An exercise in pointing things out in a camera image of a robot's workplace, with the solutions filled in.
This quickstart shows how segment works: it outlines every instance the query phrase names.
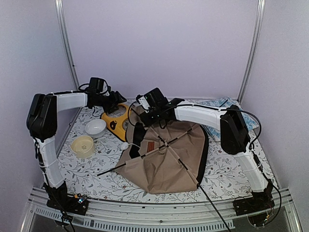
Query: white bowl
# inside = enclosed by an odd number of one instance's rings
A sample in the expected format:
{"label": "white bowl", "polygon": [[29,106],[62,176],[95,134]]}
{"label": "white bowl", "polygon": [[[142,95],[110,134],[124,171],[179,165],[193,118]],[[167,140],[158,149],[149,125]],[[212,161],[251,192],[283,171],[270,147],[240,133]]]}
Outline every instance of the white bowl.
{"label": "white bowl", "polygon": [[94,119],[85,126],[86,133],[92,138],[100,138],[106,130],[106,122],[102,119]]}
{"label": "white bowl", "polygon": [[95,151],[93,139],[89,136],[79,136],[74,139],[71,149],[77,158],[88,158]]}

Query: gray wall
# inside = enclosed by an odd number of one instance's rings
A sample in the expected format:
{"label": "gray wall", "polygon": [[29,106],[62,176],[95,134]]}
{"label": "gray wall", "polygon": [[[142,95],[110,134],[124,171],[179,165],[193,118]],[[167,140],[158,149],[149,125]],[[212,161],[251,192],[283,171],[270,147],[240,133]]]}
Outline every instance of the gray wall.
{"label": "gray wall", "polygon": [[236,98],[258,1],[66,0],[78,78],[106,78],[136,97]]}
{"label": "gray wall", "polygon": [[261,143],[309,229],[309,1],[266,1],[243,107],[263,124]]}
{"label": "gray wall", "polygon": [[[35,93],[73,89],[52,0],[0,2],[0,231],[16,232],[42,183],[26,128]],[[73,112],[60,115],[57,143]]]}

